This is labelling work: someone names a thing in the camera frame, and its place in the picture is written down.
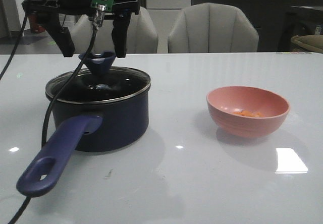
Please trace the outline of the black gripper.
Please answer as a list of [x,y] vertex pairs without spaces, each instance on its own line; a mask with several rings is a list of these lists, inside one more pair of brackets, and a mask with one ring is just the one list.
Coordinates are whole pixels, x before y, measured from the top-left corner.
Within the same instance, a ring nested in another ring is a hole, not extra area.
[[[91,0],[24,0],[26,13],[36,13],[36,23],[42,26],[55,41],[64,57],[72,57],[75,47],[68,27],[61,25],[59,14],[93,15],[100,11],[91,7]],[[139,0],[114,0],[112,40],[118,58],[124,58],[127,51],[127,34],[131,13],[139,14]]]

